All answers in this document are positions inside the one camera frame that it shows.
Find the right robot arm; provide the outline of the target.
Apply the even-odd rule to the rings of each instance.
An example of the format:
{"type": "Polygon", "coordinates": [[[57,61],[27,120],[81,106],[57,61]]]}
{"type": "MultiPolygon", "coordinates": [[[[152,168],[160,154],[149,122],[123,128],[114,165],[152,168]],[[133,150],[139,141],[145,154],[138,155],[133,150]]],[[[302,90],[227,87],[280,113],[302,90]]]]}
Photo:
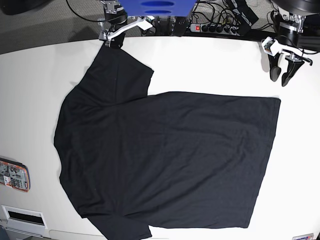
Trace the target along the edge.
{"type": "Polygon", "coordinates": [[[128,23],[128,14],[118,0],[101,0],[104,19],[98,20],[100,34],[98,39],[106,47],[120,49],[123,46],[126,31],[138,27],[147,31],[153,27],[153,16],[135,16],[134,21],[128,23]]]}

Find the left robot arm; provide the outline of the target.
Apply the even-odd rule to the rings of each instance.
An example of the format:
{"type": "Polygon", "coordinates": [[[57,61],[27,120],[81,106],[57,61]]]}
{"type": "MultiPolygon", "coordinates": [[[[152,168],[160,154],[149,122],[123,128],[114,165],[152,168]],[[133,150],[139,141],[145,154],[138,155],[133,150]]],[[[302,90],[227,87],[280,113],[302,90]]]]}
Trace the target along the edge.
{"type": "Polygon", "coordinates": [[[305,63],[313,61],[308,55],[320,52],[320,22],[307,23],[307,17],[320,14],[318,0],[273,0],[277,6],[273,17],[276,37],[261,42],[268,56],[269,77],[276,82],[281,77],[285,87],[305,63]]]}

